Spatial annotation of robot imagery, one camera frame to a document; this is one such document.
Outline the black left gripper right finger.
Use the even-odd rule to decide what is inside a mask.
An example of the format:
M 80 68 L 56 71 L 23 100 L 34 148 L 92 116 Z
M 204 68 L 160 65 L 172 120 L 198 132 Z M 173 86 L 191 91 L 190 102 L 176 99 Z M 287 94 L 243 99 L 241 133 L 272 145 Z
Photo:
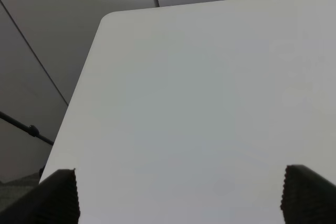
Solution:
M 335 184 L 304 165 L 288 165 L 280 209 L 285 223 L 335 223 Z

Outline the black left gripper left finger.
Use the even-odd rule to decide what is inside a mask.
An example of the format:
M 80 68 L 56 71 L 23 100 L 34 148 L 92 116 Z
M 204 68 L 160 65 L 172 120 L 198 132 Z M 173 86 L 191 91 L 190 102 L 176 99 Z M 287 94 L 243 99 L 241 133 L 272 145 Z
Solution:
M 74 169 L 59 169 L 1 212 L 1 223 L 78 223 Z

